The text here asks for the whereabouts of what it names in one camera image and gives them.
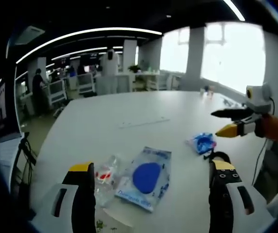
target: computer screen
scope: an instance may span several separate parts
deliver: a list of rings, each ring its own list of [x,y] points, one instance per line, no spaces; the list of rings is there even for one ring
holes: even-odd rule
[[[0,142],[21,135],[16,115],[14,81],[13,77],[0,82]]]

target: floor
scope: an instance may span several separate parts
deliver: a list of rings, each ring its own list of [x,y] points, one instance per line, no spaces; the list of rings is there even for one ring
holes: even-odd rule
[[[45,116],[33,117],[21,124],[21,131],[30,133],[28,140],[36,155],[39,154],[42,144],[55,121],[53,112],[51,112]]]

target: table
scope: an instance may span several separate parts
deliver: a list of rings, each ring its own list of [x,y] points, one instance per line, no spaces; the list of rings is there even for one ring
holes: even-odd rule
[[[95,165],[118,153],[130,162],[144,146],[172,151],[168,191],[153,213],[115,198],[108,212],[134,227],[134,232],[208,232],[209,163],[198,156],[185,140],[196,133],[216,132],[230,119],[211,112],[225,108],[223,96],[213,98],[199,92],[135,92],[74,100],[64,109],[47,135],[37,158],[31,186],[31,205],[61,183],[77,163]],[[121,129],[123,122],[153,117],[170,120]],[[251,184],[263,138],[253,133],[244,137],[216,138],[217,151],[227,153],[241,179]],[[263,160],[262,153],[258,171]]]
[[[129,79],[132,82],[136,81],[136,76],[157,76],[159,75],[159,72],[151,72],[151,71],[144,71],[144,72],[138,72],[138,73],[134,73],[134,72],[120,72],[117,74],[117,76],[119,75],[128,75]]]
[[[20,137],[0,143],[0,171],[10,193],[13,187],[14,168],[17,165],[20,154],[19,145],[23,138],[24,133],[21,133]]]

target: blue object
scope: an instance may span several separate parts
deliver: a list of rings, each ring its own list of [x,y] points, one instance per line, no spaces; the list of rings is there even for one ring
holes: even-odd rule
[[[196,152],[199,154],[204,154],[216,146],[212,133],[200,133],[194,136],[193,143]]]
[[[152,193],[156,186],[160,171],[161,167],[157,163],[141,164],[133,173],[134,186],[141,193]]]

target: white chair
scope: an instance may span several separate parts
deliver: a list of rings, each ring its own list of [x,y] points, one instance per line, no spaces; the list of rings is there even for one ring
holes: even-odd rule
[[[133,91],[133,82],[129,75],[117,75],[117,93],[125,93]]]
[[[97,77],[97,96],[116,94],[117,85],[117,78],[115,76]]]
[[[171,90],[180,90],[181,77],[172,75]]]
[[[69,81],[69,88],[71,91],[76,90],[76,85],[77,85],[77,77],[72,76],[72,77],[68,77],[68,81]]]
[[[50,106],[61,100],[67,99],[65,82],[59,80],[48,85],[48,102]]]
[[[91,73],[78,75],[77,83],[77,91],[79,94],[95,92],[94,79]]]
[[[147,80],[148,91],[167,90],[167,78],[168,75],[155,75],[155,76],[148,77]]]

